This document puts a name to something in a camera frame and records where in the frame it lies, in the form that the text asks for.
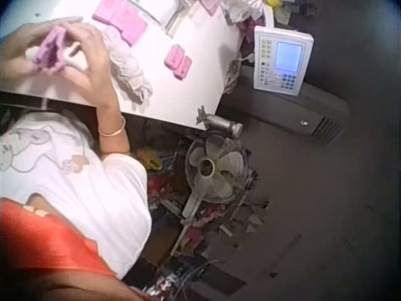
digital display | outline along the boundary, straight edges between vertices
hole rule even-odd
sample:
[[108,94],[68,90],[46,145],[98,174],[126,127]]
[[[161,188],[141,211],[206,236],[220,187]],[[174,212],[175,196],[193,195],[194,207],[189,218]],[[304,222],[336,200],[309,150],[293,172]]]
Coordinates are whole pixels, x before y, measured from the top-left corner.
[[302,59],[302,46],[278,42],[276,69],[298,72]]

orange satin cloth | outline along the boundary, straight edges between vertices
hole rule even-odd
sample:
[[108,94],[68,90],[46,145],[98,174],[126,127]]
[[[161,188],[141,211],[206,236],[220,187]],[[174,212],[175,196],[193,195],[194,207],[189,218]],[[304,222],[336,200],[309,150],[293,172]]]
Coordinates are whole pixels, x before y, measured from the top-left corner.
[[5,198],[0,212],[1,248],[10,268],[115,275],[99,257],[96,242],[84,238],[56,216],[40,217]]

bracelet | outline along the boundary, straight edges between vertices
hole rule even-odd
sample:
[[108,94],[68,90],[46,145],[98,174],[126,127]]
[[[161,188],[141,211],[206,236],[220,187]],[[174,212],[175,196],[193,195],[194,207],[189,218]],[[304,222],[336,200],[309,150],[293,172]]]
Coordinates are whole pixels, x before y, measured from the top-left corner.
[[105,134],[101,130],[98,130],[99,134],[103,137],[114,137],[114,136],[118,135],[119,133],[121,133],[125,128],[125,118],[123,115],[121,115],[121,119],[123,120],[123,125],[121,126],[121,128],[118,131],[116,131],[112,134]]

woman's hand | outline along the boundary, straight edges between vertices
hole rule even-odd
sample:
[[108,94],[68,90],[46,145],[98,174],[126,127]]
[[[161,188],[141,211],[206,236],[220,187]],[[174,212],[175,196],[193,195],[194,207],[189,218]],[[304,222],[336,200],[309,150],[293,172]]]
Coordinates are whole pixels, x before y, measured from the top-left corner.
[[112,84],[110,71],[110,55],[103,41],[102,33],[90,24],[63,24],[67,33],[75,41],[85,55],[88,69],[81,72],[66,67],[61,74],[77,89],[87,101],[97,107],[109,108],[118,104],[116,91]]
[[27,23],[4,37],[1,41],[0,77],[6,80],[18,79],[38,72],[36,65],[26,58],[25,51],[32,46],[39,46],[55,26],[81,20],[81,17],[71,17]]

gray floor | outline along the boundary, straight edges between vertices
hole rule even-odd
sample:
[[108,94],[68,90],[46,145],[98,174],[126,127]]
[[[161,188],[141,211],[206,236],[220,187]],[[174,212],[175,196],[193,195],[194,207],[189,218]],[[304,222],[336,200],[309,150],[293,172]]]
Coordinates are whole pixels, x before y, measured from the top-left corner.
[[400,23],[389,2],[321,3],[306,80],[350,104],[349,131],[336,144],[242,120],[262,179],[254,193],[274,204],[236,251],[218,239],[213,256],[249,285],[225,297],[199,284],[211,300],[383,300],[399,279]]

